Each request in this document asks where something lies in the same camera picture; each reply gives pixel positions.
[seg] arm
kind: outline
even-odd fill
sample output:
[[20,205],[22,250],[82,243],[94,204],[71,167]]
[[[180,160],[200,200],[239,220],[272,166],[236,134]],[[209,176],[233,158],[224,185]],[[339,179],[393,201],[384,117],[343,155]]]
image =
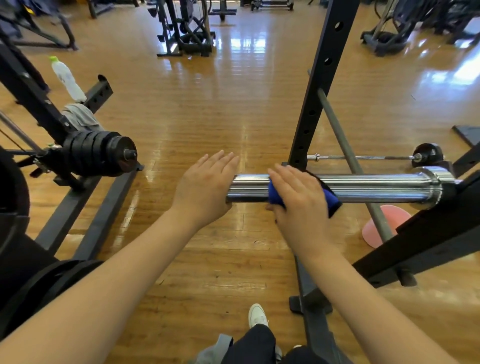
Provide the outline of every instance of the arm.
[[238,157],[202,157],[170,210],[0,343],[0,363],[103,363],[135,307],[190,238],[223,216]]
[[269,170],[286,209],[268,206],[313,281],[350,326],[374,364],[457,363],[383,298],[331,244],[318,181],[293,167]]

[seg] plastic bottle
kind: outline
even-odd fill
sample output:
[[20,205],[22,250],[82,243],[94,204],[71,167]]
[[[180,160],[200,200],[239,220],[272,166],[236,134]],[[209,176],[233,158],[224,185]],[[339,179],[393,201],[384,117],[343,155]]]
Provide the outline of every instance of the plastic bottle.
[[82,91],[80,86],[77,85],[72,72],[65,65],[65,63],[60,62],[59,59],[55,56],[51,56],[50,61],[52,62],[53,72],[55,72],[59,80],[62,81],[62,83],[65,85],[68,93],[75,100],[75,102],[86,101],[87,96],[85,96],[85,93]]

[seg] blue pad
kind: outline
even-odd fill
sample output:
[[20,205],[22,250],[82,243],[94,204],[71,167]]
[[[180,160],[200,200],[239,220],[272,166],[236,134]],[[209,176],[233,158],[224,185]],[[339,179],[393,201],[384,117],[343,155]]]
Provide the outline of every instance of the blue pad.
[[[323,185],[322,187],[324,189],[325,200],[327,202],[328,217],[331,218],[333,214],[340,208],[340,206],[342,206],[342,203],[328,187]],[[282,198],[273,186],[272,180],[270,180],[270,183],[268,184],[268,202],[273,205],[281,205],[285,207]]]

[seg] hand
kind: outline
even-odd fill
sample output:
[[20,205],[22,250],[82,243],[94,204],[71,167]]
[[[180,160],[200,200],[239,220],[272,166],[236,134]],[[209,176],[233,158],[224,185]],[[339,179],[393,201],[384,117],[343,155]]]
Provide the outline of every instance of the hand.
[[223,150],[208,157],[205,154],[180,180],[170,210],[181,219],[191,221],[197,230],[226,214],[228,189],[235,177],[239,157],[225,155]]
[[287,244],[301,260],[322,254],[331,238],[325,195],[318,180],[292,166],[278,164],[268,173],[285,208],[268,205],[267,210],[274,212]]

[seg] white sneaker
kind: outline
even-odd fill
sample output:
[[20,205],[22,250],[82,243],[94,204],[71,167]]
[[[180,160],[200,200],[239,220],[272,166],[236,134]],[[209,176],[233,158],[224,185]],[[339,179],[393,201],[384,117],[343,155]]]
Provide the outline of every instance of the white sneaker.
[[248,312],[248,324],[250,325],[250,328],[258,324],[262,324],[268,327],[268,321],[267,316],[265,315],[265,311],[258,303],[254,303],[250,307],[250,311]]

